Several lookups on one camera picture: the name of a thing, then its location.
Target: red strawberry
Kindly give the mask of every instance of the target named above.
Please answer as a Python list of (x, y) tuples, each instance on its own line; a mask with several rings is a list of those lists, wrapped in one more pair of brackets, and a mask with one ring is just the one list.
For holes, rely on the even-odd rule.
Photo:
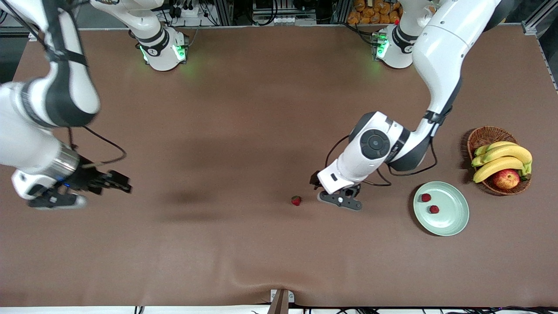
[(430, 196), (430, 194), (424, 193), (423, 195), (420, 196), (420, 199), (421, 199), (423, 202), (426, 203), (426, 202), (430, 202), (430, 200), (432, 199), (432, 197)]
[(439, 213), (440, 209), (436, 205), (430, 206), (430, 213)]
[(291, 203), (294, 206), (300, 206), (300, 203), (302, 202), (302, 198), (300, 198), (300, 196), (293, 196), (291, 197)]

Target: white bracket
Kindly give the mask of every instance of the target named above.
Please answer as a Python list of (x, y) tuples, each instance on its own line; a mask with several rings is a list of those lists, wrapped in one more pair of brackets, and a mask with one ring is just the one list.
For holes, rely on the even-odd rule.
[[(289, 290), (287, 290), (287, 293), (288, 293), (288, 302), (295, 303), (295, 294)], [(270, 302), (273, 302), (273, 299), (275, 298), (275, 294), (277, 294), (277, 289), (272, 289), (270, 295)]]

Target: white robotic arm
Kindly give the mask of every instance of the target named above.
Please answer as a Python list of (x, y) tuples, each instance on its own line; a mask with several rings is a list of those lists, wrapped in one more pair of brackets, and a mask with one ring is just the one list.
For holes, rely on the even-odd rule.
[[(422, 0), (412, 0), (414, 4)], [(461, 86), (461, 65), (493, 17), (501, 0), (446, 0), (418, 35), (412, 49), (412, 62), (431, 94), (430, 105), (418, 125), (411, 132), (381, 112), (365, 114), (349, 135), (349, 144), (341, 155), (317, 173), (322, 192), (319, 198), (354, 210), (360, 204), (348, 198), (343, 190), (358, 185), (382, 163), (397, 171), (410, 171), (420, 165), (431, 139), (451, 111), (452, 103)], [(423, 18), (421, 6), (404, 7), (403, 20)], [(391, 50), (395, 56), (400, 51)], [(341, 195), (329, 196), (341, 190)]]
[(44, 32), (50, 63), (43, 78), (0, 85), (0, 164), (17, 168), (12, 176), (16, 192), (38, 208), (85, 206), (83, 196), (58, 194), (62, 185), (97, 194), (100, 186), (129, 192), (126, 177), (83, 168), (91, 162), (51, 132), (54, 127), (85, 126), (99, 111), (69, 5), (64, 0), (0, 0), (0, 8)]
[(163, 0), (92, 0), (98, 10), (123, 22), (139, 41), (143, 58), (158, 71), (168, 71), (186, 62), (188, 38), (172, 27), (163, 27), (151, 9)]

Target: plate rim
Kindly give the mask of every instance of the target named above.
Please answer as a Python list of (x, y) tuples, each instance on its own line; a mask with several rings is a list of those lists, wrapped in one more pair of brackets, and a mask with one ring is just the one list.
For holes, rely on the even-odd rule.
[[(429, 227), (431, 227), (431, 225), (426, 224), (426, 223), (423, 223), (423, 222), (419, 219), (419, 214), (417, 213), (417, 206), (416, 206), (416, 205), (417, 205), (417, 197), (418, 197), (418, 195), (419, 195), (419, 192), (423, 189), (423, 187), (424, 187), (425, 185), (432, 185), (432, 184), (435, 184), (435, 183), (441, 183), (442, 185), (446, 185), (446, 186), (448, 186), (448, 187), (450, 187), (450, 188), (453, 188), (455, 191), (457, 191), (457, 192), (463, 197), (463, 200), (465, 201), (465, 206), (464, 206), (464, 208), (465, 208), (465, 212), (466, 212), (466, 214), (467, 214), (467, 215), (466, 215), (465, 224), (463, 224), (463, 227), (462, 227), (461, 229), (459, 229), (459, 230), (458, 230), (457, 232), (455, 232), (455, 233), (451, 233), (451, 234), (440, 234), (440, 233), (437, 233), (436, 231), (434, 231), (434, 230), (432, 230), (432, 229), (429, 228)], [(417, 189), (417, 191), (415, 192), (415, 195), (413, 196), (413, 212), (415, 213), (415, 217), (417, 218), (418, 222), (419, 222), (428, 232), (431, 232), (431, 233), (433, 233), (433, 234), (435, 234), (435, 235), (437, 235), (437, 236), (454, 236), (454, 235), (456, 235), (456, 234), (462, 232), (462, 231), (465, 229), (465, 227), (467, 227), (467, 224), (469, 223), (469, 217), (470, 217), (469, 202), (467, 202), (467, 199), (465, 198), (465, 195), (463, 195), (463, 193), (461, 193), (461, 191), (460, 191), (459, 189), (457, 189), (455, 186), (453, 186), (453, 185), (451, 185), (451, 184), (449, 184), (449, 183), (447, 183), (447, 182), (443, 182), (443, 181), (430, 181), (430, 182), (426, 182), (426, 183), (422, 184), (422, 185)]]

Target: round plate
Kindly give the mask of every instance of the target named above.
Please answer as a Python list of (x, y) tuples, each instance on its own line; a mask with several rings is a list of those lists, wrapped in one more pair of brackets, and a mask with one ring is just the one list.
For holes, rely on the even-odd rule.
[[(423, 202), (421, 195), (428, 193), (430, 202)], [(436, 205), (439, 213), (430, 213)], [(451, 236), (460, 233), (469, 221), (469, 205), (461, 192), (453, 185), (433, 181), (425, 183), (415, 194), (413, 207), (418, 221), (433, 234)]]

